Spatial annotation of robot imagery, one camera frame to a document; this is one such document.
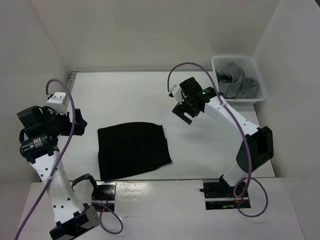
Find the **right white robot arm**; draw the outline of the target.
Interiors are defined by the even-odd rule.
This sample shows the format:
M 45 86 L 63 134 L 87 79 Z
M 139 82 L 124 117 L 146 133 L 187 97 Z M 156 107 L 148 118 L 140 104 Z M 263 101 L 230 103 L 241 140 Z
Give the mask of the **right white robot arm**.
M 231 196 L 237 190 L 238 182 L 274 157 L 272 130 L 243 117 L 223 97 L 217 96 L 213 87 L 202 88 L 194 77 L 190 77 L 174 85 L 168 95 L 177 101 L 172 112 L 187 124 L 190 125 L 199 113 L 207 114 L 239 142 L 235 163 L 219 178 L 219 192 L 223 196 Z

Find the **black skirt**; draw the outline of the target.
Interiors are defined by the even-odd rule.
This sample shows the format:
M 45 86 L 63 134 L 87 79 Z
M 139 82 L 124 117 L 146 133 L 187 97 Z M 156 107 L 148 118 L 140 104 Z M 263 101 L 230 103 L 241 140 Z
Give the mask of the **black skirt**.
M 102 181 L 132 177 L 172 163 L 162 125 L 127 122 L 97 130 Z

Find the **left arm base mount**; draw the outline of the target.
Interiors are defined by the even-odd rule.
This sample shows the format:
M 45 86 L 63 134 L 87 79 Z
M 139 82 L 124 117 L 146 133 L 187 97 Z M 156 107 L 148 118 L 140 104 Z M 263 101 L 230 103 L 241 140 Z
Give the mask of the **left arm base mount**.
M 116 182 L 98 182 L 97 190 L 91 195 L 92 202 L 99 202 L 114 211 L 116 198 Z

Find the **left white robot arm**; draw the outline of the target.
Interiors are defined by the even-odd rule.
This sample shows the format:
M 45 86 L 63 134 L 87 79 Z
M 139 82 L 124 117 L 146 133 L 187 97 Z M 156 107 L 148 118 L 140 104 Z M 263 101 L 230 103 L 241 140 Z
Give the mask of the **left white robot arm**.
M 20 131 L 20 154 L 38 173 L 51 202 L 55 226 L 49 234 L 53 240 L 74 240 L 99 225 L 92 200 L 100 188 L 90 174 L 70 183 L 66 175 L 58 137 L 81 136 L 87 122 L 80 109 L 70 114 L 59 113 L 48 106 L 32 106 L 17 113 L 24 128 Z

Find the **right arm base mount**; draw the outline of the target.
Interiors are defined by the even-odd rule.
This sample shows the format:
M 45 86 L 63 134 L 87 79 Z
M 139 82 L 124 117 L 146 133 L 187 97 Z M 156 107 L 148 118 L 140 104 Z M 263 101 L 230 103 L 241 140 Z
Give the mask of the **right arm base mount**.
M 203 187 L 199 191 L 204 194 L 206 210 L 237 209 L 239 203 L 241 209 L 251 208 L 248 193 L 241 198 L 235 197 L 233 188 L 222 186 L 217 179 L 204 180 Z

